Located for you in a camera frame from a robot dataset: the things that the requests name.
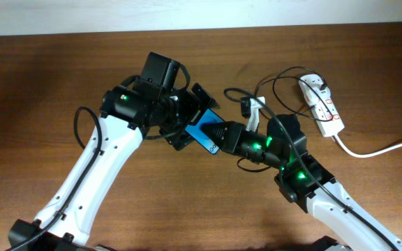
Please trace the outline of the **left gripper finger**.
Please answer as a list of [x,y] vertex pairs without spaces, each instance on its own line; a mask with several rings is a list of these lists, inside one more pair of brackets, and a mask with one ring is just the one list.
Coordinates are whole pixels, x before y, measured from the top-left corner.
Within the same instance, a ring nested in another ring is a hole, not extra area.
[[193,94],[200,100],[200,106],[205,109],[219,109],[220,105],[209,95],[200,84],[195,83],[191,89]]
[[176,151],[180,151],[194,141],[193,137],[189,134],[174,135],[166,139]]

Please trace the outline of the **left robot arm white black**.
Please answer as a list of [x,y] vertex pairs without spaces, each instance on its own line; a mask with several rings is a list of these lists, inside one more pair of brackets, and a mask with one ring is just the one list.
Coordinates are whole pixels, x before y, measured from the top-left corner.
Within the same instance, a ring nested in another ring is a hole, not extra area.
[[32,222],[17,220],[8,234],[11,250],[83,250],[97,212],[127,159],[144,140],[165,139],[175,150],[193,141],[186,132],[218,103],[186,67],[149,53],[142,72],[104,96],[100,113],[70,174]]

